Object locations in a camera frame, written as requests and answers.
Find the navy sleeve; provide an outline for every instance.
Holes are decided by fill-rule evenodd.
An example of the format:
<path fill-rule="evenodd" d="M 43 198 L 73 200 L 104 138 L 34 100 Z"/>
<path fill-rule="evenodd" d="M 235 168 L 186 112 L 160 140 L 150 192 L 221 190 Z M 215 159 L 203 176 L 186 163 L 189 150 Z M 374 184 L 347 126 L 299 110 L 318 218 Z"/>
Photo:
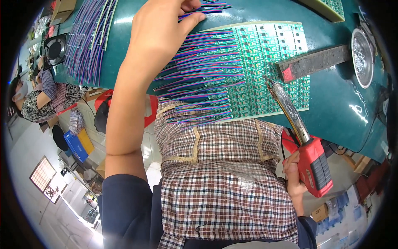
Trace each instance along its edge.
<path fill-rule="evenodd" d="M 98 197 L 104 248 L 148 248 L 152 192 L 136 176 L 106 178 Z"/>
<path fill-rule="evenodd" d="M 310 217 L 297 218 L 298 247 L 316 249 L 316 222 Z"/>
<path fill-rule="evenodd" d="M 51 99 L 54 100 L 57 96 L 57 85 L 54 82 L 53 75 L 50 69 L 40 71 L 40 79 L 43 84 L 43 92 Z"/>

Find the red soldering iron handle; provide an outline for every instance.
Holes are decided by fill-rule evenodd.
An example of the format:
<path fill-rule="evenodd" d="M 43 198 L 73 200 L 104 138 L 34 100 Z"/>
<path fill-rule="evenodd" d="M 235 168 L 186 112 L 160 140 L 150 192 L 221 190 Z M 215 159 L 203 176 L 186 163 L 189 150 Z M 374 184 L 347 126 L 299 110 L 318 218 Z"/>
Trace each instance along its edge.
<path fill-rule="evenodd" d="M 319 138 L 311 138 L 298 149 L 300 179 L 315 197 L 324 196 L 332 187 L 328 161 Z"/>

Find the black bag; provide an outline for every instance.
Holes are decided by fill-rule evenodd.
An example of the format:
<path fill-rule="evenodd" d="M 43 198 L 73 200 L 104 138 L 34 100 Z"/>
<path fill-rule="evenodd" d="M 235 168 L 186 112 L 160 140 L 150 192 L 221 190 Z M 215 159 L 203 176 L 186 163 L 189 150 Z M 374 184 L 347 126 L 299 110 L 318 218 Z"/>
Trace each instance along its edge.
<path fill-rule="evenodd" d="M 108 102 L 111 98 L 112 95 L 101 103 L 101 105 L 98 107 L 97 114 L 94 118 L 94 126 L 96 127 L 96 130 L 104 134 L 106 132 L 106 122 L 108 120 L 108 113 L 109 113 Z"/>

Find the green circuit board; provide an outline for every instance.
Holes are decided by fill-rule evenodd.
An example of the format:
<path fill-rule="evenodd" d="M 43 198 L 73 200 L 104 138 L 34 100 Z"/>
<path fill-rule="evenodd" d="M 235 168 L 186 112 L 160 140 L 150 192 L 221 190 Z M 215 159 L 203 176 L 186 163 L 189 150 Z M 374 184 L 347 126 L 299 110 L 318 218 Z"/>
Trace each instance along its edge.
<path fill-rule="evenodd" d="M 309 109 L 310 77 L 285 84 L 275 62 L 308 51 L 301 23 L 268 21 L 231 26 L 238 42 L 239 56 L 246 83 L 228 88 L 234 119 L 257 118 L 282 113 L 279 104 L 267 89 L 263 75 L 282 84 L 298 111 Z M 228 83 L 235 78 L 226 77 Z"/>
<path fill-rule="evenodd" d="M 309 109 L 310 77 L 307 75 L 285 84 L 280 80 L 275 65 L 275 62 L 307 52 L 307 42 L 301 23 L 283 21 L 248 22 L 222 26 L 204 32 L 221 32 L 213 34 L 210 38 L 203 35 L 203 43 L 208 40 L 215 40 L 216 42 L 212 43 L 210 47 L 216 46 L 217 50 L 199 52 L 194 57 L 187 56 L 185 60 L 195 58 L 197 61 L 194 66 L 191 66 L 194 70 L 200 70 L 197 75 L 201 77 L 200 80 L 204 83 L 199 88 L 193 89 L 201 89 L 201 87 L 206 89 L 207 101 L 214 101 L 210 104 L 205 102 L 206 105 L 210 106 L 208 108 L 215 108 L 211 109 L 211 112 L 218 114 L 223 111 L 230 111 L 228 114 L 213 117 L 217 122 L 258 118 L 282 113 L 282 109 L 267 89 L 263 75 L 267 75 L 282 85 L 298 111 Z M 209 45 L 201 45 L 185 49 L 184 44 L 180 49 L 181 53 L 190 49 L 206 49 L 209 47 Z M 210 64 L 222 61 L 220 66 L 203 67 L 201 58 L 210 58 L 216 55 L 220 55 L 220 57 L 207 59 L 204 62 Z M 179 65 L 184 65 L 184 60 L 180 59 L 179 63 Z M 187 76 L 187 79 L 189 78 L 190 70 L 184 71 L 182 66 L 178 70 L 178 72 L 168 75 L 160 75 L 158 79 L 181 81 L 181 77 L 185 79 Z M 218 70 L 218 72 L 212 76 L 207 76 L 209 72 L 214 72 L 214 70 Z M 173 100 L 181 94 L 188 96 L 194 94 L 192 88 L 188 87 L 190 83 L 185 83 L 185 85 L 183 83 L 183 86 L 181 86 L 178 81 L 171 83 L 172 86 L 177 86 L 177 88 L 167 86 L 170 85 L 168 82 L 163 83 L 164 86 L 161 88 L 168 87 L 169 93 L 159 96 L 168 95 L 171 96 L 169 99 Z M 228 87 L 213 89 L 220 85 Z M 228 103 L 223 104 L 227 107 L 220 108 L 222 105 L 217 100 L 222 98 L 228 98 L 228 100 L 225 100 Z"/>
<path fill-rule="evenodd" d="M 308 5 L 331 22 L 344 22 L 344 10 L 341 0 L 299 0 Z"/>
<path fill-rule="evenodd" d="M 337 14 L 339 14 L 342 18 L 344 18 L 344 10 L 343 4 L 341 0 L 321 0 L 324 4 L 329 6 L 332 10 L 334 10 Z"/>

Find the cardboard box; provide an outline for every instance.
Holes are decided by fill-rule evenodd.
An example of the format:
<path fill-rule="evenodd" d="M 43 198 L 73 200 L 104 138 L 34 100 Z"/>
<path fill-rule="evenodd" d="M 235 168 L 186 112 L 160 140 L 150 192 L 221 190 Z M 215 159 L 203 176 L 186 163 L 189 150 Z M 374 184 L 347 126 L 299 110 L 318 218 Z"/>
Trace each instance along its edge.
<path fill-rule="evenodd" d="M 326 203 L 323 203 L 322 206 L 318 207 L 315 211 L 312 212 L 312 219 L 315 222 L 320 222 L 321 220 L 326 219 L 328 216 L 329 212 Z"/>
<path fill-rule="evenodd" d="M 55 9 L 51 17 L 50 26 L 57 25 L 66 21 L 66 19 L 73 12 L 76 5 L 76 0 L 57 0 L 55 2 Z"/>

